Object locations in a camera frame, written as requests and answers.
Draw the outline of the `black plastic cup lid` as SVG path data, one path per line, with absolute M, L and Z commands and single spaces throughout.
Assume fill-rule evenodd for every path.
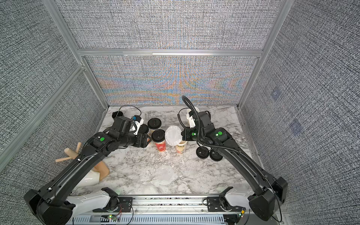
M 148 134 L 149 128 L 146 124 L 142 124 L 138 130 L 139 134 Z
M 151 138 L 152 138 L 153 142 L 161 143 L 161 142 L 165 141 L 165 131 L 162 129 L 157 129 L 157 130 L 153 131 Z
M 210 155 L 210 151 L 208 150 L 208 148 L 204 147 L 204 146 L 199 146 L 196 150 L 196 155 L 200 158 L 200 159 L 206 159 L 209 157 Z
M 159 118 L 151 118 L 148 120 L 147 126 L 151 130 L 157 130 L 161 127 L 162 122 Z
M 223 159 L 223 156 L 217 153 L 216 151 L 214 151 L 213 149 L 210 150 L 209 156 L 215 162 L 221 161 Z

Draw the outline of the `yellow paper cup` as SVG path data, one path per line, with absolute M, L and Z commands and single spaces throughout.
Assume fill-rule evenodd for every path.
M 186 150 L 186 146 L 187 141 L 181 141 L 179 144 L 177 144 L 175 146 L 177 154 L 182 155 Z

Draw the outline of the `red milk tea paper cup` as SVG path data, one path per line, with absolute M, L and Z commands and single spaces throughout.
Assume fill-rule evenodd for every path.
M 165 152 L 166 151 L 166 142 L 155 142 L 156 148 L 159 152 Z

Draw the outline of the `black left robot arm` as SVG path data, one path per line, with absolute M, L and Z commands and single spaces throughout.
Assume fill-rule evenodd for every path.
M 76 207 L 67 197 L 85 175 L 111 152 L 128 146 L 145 148 L 150 143 L 147 134 L 115 136 L 98 132 L 84 145 L 83 150 L 65 169 L 39 190 L 24 195 L 32 214 L 44 225 L 64 225 Z

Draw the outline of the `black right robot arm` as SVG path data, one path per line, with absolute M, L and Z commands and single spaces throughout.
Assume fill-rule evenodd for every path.
M 282 177 L 275 178 L 250 158 L 233 139 L 220 127 L 200 139 L 196 128 L 181 132 L 184 141 L 198 141 L 210 147 L 210 155 L 216 153 L 227 159 L 245 178 L 254 194 L 247 197 L 250 209 L 262 220 L 268 221 L 285 202 L 288 183 Z

